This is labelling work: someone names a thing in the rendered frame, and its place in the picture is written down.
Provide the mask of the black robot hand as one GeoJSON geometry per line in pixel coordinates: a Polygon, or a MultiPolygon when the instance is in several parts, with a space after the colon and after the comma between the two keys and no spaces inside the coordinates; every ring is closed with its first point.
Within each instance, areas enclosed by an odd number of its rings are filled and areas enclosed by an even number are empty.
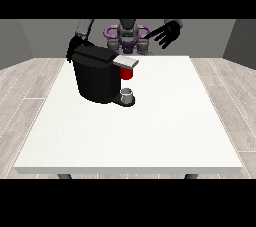
{"type": "Polygon", "coordinates": [[[145,39],[153,38],[163,49],[166,49],[180,36],[180,30],[181,27],[172,20],[147,34],[145,39]]]}
{"type": "Polygon", "coordinates": [[[71,62],[72,60],[72,55],[74,53],[74,50],[79,47],[79,46],[93,46],[92,42],[89,42],[86,39],[81,38],[78,35],[75,35],[69,42],[66,58],[68,62],[71,62]]]}

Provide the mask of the black coffee machine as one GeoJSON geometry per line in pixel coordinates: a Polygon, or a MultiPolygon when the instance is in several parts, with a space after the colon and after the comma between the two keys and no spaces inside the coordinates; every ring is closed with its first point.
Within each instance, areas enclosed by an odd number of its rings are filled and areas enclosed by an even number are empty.
{"type": "Polygon", "coordinates": [[[116,103],[123,107],[135,104],[121,102],[120,68],[113,60],[120,55],[108,48],[79,46],[74,50],[72,62],[79,93],[85,99],[101,104],[116,103]]]}

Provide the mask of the pale grey machine lid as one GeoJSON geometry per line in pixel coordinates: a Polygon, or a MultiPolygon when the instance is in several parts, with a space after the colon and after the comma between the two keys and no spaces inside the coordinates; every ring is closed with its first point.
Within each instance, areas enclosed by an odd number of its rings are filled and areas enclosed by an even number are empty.
{"type": "Polygon", "coordinates": [[[113,60],[114,65],[127,69],[133,69],[138,63],[138,60],[123,55],[118,55],[113,60]]]}

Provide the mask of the small grey cup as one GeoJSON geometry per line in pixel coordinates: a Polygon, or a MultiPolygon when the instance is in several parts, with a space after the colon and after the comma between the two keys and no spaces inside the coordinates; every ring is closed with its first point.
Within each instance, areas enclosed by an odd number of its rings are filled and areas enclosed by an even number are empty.
{"type": "Polygon", "coordinates": [[[121,102],[124,104],[129,104],[133,100],[133,92],[130,88],[123,88],[120,91],[120,95],[121,95],[121,102]]]}

